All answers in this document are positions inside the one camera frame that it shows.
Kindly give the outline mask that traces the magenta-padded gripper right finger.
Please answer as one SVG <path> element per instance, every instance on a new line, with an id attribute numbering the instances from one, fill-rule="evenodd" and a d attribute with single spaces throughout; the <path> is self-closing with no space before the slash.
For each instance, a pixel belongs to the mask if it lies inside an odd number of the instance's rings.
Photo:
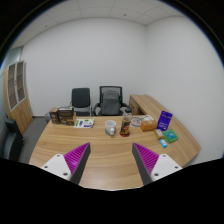
<path id="1" fill-rule="evenodd" d="M 132 154 L 144 185 L 148 185 L 182 169 L 167 154 L 158 155 L 137 143 L 132 144 Z"/>

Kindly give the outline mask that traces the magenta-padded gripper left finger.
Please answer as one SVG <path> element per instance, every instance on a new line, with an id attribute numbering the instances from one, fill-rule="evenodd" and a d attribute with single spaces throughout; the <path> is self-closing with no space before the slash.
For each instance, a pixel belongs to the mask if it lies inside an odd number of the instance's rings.
<path id="1" fill-rule="evenodd" d="M 42 169 L 72 183 L 78 184 L 90 155 L 90 144 L 85 143 L 66 154 L 56 154 Z"/>

